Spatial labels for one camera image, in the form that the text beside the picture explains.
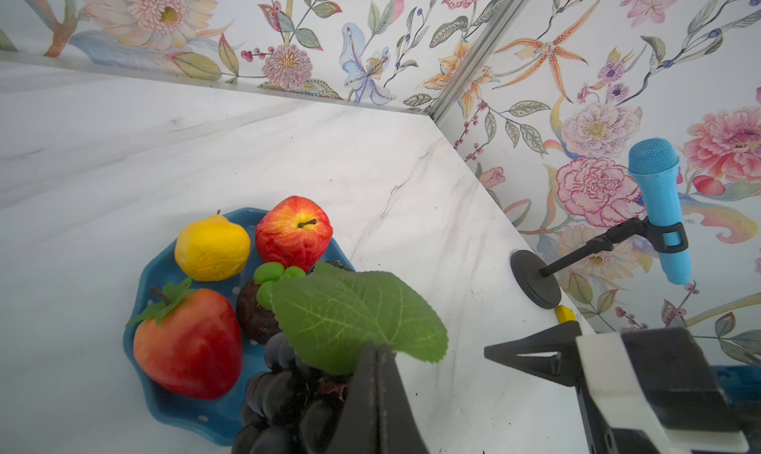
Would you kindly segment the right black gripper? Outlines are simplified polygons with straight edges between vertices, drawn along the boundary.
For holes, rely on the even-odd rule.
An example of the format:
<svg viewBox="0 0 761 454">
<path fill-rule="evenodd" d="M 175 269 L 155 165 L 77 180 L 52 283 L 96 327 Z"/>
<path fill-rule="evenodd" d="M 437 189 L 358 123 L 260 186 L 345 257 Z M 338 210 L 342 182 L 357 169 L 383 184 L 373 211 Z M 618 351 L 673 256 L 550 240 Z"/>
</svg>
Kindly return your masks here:
<svg viewBox="0 0 761 454">
<path fill-rule="evenodd" d="M 484 348 L 487 360 L 565 387 L 576 385 L 591 453 L 671 453 L 672 439 L 640 382 L 578 382 L 578 321 Z"/>
</svg>

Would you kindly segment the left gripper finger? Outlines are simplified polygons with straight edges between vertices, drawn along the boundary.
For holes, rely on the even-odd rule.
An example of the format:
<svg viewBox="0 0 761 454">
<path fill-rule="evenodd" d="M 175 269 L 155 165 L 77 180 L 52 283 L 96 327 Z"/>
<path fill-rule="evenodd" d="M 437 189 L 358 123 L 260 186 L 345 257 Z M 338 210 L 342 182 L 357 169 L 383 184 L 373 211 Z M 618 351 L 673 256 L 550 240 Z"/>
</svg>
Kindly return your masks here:
<svg viewBox="0 0 761 454">
<path fill-rule="evenodd" d="M 412 414 L 396 356 L 366 345 L 327 454 L 424 454 L 427 446 Z"/>
</svg>

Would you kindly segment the dark grape bunch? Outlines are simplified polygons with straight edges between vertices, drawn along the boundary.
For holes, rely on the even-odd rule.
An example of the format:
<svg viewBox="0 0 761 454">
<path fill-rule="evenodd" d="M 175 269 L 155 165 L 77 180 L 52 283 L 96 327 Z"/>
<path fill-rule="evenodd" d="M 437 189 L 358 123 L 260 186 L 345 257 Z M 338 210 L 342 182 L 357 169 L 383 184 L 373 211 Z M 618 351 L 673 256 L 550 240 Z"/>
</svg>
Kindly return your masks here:
<svg viewBox="0 0 761 454">
<path fill-rule="evenodd" d="M 320 262 L 273 285 L 273 313 L 281 332 L 247 382 L 236 453 L 326 453 L 366 345 L 431 364 L 448 348 L 436 311 L 388 272 Z"/>
</svg>

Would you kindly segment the red strawberry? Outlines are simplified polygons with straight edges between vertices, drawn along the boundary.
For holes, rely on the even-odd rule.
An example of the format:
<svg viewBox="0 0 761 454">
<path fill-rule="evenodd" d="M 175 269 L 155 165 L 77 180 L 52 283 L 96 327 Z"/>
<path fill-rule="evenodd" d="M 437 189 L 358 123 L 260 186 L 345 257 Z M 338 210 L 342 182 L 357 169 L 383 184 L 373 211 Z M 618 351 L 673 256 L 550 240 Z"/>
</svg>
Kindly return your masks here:
<svg viewBox="0 0 761 454">
<path fill-rule="evenodd" d="M 188 398 L 217 400 L 238 382 L 243 342 L 235 311 L 221 293 L 192 280 L 151 287 L 158 298 L 127 325 L 135 327 L 133 356 L 164 389 Z"/>
</svg>

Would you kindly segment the red apple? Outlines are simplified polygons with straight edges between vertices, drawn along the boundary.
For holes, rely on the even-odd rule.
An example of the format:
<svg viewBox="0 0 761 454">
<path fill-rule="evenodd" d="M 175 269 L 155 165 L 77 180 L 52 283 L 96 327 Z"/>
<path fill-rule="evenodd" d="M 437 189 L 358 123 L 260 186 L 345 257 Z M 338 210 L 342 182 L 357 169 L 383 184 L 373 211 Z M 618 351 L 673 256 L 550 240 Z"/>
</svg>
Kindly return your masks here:
<svg viewBox="0 0 761 454">
<path fill-rule="evenodd" d="M 264 263 L 280 263 L 309 272 L 327 251 L 333 227 L 314 201 L 290 196 L 259 222 L 255 246 Z"/>
</svg>

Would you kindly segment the yellow lemon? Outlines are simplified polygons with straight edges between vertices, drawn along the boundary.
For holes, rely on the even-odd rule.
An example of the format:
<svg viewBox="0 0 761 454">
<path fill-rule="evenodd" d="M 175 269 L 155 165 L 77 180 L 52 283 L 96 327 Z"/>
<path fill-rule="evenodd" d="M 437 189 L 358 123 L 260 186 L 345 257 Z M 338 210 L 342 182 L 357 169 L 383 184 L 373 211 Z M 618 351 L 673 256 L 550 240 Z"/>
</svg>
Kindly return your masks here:
<svg viewBox="0 0 761 454">
<path fill-rule="evenodd" d="M 221 282 L 243 271 L 251 246 L 251 237 L 242 226 L 215 214 L 180 232 L 174 259 L 194 281 Z"/>
</svg>

